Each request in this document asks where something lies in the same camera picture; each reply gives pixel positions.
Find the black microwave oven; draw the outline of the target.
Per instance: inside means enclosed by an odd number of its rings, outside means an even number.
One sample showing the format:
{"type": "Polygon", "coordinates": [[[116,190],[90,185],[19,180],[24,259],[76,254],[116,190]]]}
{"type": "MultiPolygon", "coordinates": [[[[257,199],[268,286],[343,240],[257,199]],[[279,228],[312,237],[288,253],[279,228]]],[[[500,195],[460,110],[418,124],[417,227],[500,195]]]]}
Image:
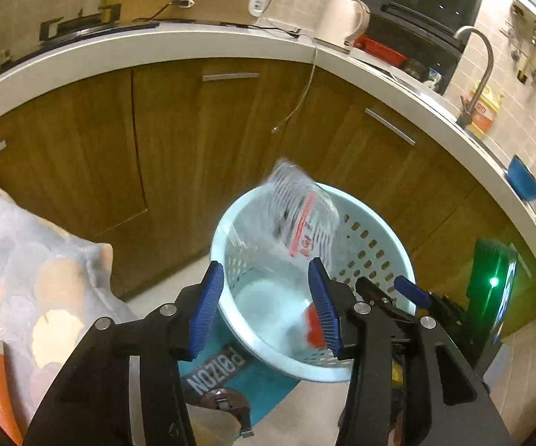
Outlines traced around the black microwave oven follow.
{"type": "Polygon", "coordinates": [[[371,10],[367,36],[441,75],[442,94],[465,51],[463,26],[476,22],[482,0],[361,0],[371,10]]]}

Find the scallop pattern tablecloth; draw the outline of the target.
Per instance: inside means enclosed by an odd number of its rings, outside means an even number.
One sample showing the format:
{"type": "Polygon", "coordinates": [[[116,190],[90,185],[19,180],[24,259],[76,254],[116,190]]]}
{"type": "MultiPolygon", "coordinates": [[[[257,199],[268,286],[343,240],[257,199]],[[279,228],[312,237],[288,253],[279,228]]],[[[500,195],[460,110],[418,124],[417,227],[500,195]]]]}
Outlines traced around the scallop pattern tablecloth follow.
{"type": "Polygon", "coordinates": [[[110,289],[112,246],[81,239],[0,189],[0,340],[22,432],[95,320],[134,319],[110,289]]]}

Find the teal floor mat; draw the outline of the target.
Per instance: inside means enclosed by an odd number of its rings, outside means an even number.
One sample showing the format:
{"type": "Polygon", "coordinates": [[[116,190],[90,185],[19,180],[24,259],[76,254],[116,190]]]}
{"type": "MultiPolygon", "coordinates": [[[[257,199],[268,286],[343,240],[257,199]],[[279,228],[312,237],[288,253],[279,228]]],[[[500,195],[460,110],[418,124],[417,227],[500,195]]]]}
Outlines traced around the teal floor mat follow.
{"type": "Polygon", "coordinates": [[[251,355],[231,333],[220,315],[205,348],[192,361],[180,361],[179,374],[186,402],[199,405],[204,394],[216,389],[239,392],[248,401],[250,426],[256,426],[299,384],[251,355]]]}

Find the blue bowl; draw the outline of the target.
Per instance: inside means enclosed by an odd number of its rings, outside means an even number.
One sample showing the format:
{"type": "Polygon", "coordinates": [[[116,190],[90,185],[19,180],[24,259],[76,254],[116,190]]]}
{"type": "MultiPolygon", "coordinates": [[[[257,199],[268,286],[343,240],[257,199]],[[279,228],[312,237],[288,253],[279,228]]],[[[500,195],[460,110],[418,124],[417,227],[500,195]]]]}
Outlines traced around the blue bowl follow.
{"type": "Polygon", "coordinates": [[[536,199],[536,178],[519,156],[512,157],[506,178],[521,200],[530,203],[536,199]]]}

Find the red paper cup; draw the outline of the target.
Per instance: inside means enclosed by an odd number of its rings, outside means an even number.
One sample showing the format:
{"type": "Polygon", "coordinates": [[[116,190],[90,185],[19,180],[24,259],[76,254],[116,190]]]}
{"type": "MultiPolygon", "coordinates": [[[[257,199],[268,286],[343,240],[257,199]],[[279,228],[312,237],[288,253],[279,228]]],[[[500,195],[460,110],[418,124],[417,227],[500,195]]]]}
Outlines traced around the red paper cup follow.
{"type": "Polygon", "coordinates": [[[305,309],[303,317],[306,326],[305,338],[308,344],[315,349],[325,349],[326,342],[314,304],[310,304],[305,309]]]}

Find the light blue plastic basket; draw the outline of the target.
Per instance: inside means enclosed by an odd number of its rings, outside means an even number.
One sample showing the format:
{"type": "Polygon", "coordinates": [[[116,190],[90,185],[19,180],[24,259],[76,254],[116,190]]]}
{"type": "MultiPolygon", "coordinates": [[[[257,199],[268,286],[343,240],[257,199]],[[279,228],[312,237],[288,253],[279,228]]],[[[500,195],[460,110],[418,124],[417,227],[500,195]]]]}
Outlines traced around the light blue plastic basket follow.
{"type": "Polygon", "coordinates": [[[222,319],[246,351],[295,379],[346,382],[352,363],[308,340],[306,311],[322,305],[322,280],[354,290],[358,279],[367,278],[394,306],[414,314],[415,304],[395,290],[394,281],[414,280],[415,274],[401,240],[378,213],[347,192],[330,185],[322,189],[336,206],[340,223],[321,267],[278,251],[270,240],[253,239],[252,226],[268,196],[264,185],[237,198],[224,212],[210,258],[224,267],[218,304],[222,319]]]}

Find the black gas stove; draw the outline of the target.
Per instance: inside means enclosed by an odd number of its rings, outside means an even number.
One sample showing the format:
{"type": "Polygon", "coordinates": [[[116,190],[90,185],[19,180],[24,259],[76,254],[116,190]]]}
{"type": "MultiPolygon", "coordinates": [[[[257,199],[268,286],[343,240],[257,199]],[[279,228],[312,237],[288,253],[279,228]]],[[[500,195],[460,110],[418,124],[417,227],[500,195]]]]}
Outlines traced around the black gas stove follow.
{"type": "Polygon", "coordinates": [[[10,47],[0,50],[0,74],[9,71],[31,58],[48,51],[61,48],[70,43],[88,41],[99,36],[108,36],[137,29],[150,29],[159,26],[156,15],[138,17],[127,23],[121,23],[122,4],[105,4],[99,6],[92,14],[84,15],[79,10],[77,17],[66,19],[57,17],[39,24],[37,44],[32,45],[24,54],[15,55],[10,47]]]}

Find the clear printed plastic wrapper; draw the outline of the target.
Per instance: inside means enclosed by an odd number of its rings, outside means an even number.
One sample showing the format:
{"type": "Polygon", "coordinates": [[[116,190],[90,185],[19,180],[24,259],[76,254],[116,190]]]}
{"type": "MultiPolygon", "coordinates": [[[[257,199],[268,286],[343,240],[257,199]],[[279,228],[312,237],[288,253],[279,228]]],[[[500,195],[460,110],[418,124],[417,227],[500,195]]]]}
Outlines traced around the clear printed plastic wrapper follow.
{"type": "Polygon", "coordinates": [[[328,266],[339,226],[340,213],[325,189],[281,158],[235,218],[230,238],[254,258],[271,256],[295,266],[319,258],[328,266]]]}

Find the white electric kettle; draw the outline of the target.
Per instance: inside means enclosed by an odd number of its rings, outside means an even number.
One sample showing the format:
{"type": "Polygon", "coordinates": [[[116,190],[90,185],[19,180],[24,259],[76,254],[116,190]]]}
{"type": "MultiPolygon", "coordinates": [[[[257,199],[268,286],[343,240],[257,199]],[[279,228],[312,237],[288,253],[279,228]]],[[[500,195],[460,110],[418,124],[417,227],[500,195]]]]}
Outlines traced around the white electric kettle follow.
{"type": "Polygon", "coordinates": [[[356,40],[366,32],[370,16],[369,7],[361,0],[329,0],[314,38],[348,54],[356,40]]]}

